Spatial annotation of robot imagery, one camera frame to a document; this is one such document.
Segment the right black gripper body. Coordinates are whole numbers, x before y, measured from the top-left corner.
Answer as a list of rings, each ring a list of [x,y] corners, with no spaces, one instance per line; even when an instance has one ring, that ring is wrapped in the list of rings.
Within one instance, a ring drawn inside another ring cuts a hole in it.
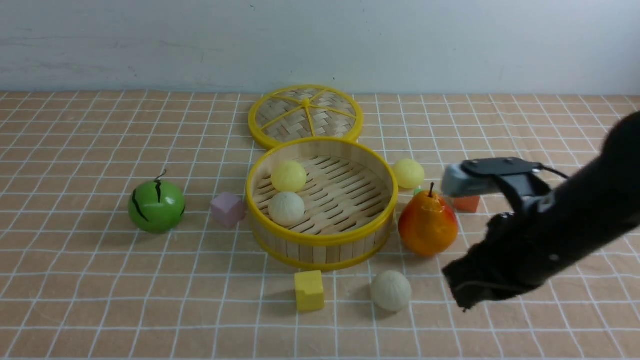
[[[596,178],[576,175],[530,203],[507,181],[500,179],[498,186],[515,200],[513,215],[494,217],[485,239],[442,270],[464,311],[539,289],[601,248],[591,228]]]

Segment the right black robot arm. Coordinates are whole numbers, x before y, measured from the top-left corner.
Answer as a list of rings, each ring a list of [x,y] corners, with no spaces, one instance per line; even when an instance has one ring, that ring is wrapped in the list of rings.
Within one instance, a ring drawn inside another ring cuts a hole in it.
[[[455,303],[470,310],[539,289],[582,259],[639,227],[640,119],[633,112],[612,127],[602,150],[564,182],[518,157],[450,164],[441,191],[451,199],[501,193],[511,210],[487,223],[485,238],[442,269]]]

